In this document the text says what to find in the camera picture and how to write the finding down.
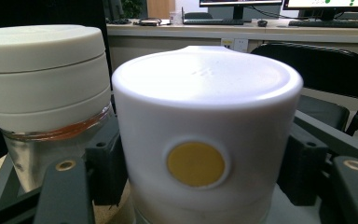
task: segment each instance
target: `green plant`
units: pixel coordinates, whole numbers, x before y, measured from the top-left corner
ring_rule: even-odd
[[[122,1],[124,18],[138,19],[142,12],[141,0],[124,0]]]

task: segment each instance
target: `white cylinder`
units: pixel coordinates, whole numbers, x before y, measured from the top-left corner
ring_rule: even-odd
[[[302,88],[293,68],[188,47],[124,63],[112,83],[131,194],[146,220],[263,220]]]

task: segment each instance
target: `cable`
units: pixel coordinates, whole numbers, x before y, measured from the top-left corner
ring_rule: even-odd
[[[124,25],[124,24],[130,24],[131,21],[128,19],[119,19],[115,21],[110,21],[108,18],[105,18],[105,21],[107,24],[114,24],[114,25]]]
[[[268,12],[268,11],[263,11],[263,10],[260,10],[260,9],[257,9],[255,7],[247,7],[247,8],[250,8],[250,9],[253,9],[265,16],[269,16],[269,17],[273,17],[273,18],[281,18],[281,19],[292,19],[292,20],[308,20],[308,19],[312,19],[312,17],[288,17],[288,16],[283,16],[279,13],[274,13],[274,12]]]
[[[140,25],[140,26],[160,26],[162,20],[159,18],[144,18],[140,19],[139,21],[135,21],[132,24]]]

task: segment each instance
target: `white plastic cap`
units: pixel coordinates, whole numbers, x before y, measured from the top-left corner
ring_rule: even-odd
[[[112,83],[114,91],[155,104],[224,108],[279,102],[297,94],[302,78],[288,65],[265,57],[190,46],[124,63]]]
[[[0,128],[43,132],[109,104],[101,31],[80,25],[0,28]]]

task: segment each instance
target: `desk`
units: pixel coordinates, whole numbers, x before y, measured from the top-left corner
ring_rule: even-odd
[[[112,66],[116,69],[140,56],[187,46],[220,46],[224,39],[245,41],[247,48],[244,52],[250,52],[262,43],[285,41],[358,53],[358,29],[288,27],[288,22],[289,20],[268,20],[267,27],[258,27],[255,20],[243,26],[107,25]],[[304,90],[303,94],[344,105],[350,111],[358,108],[356,99],[311,90]]]

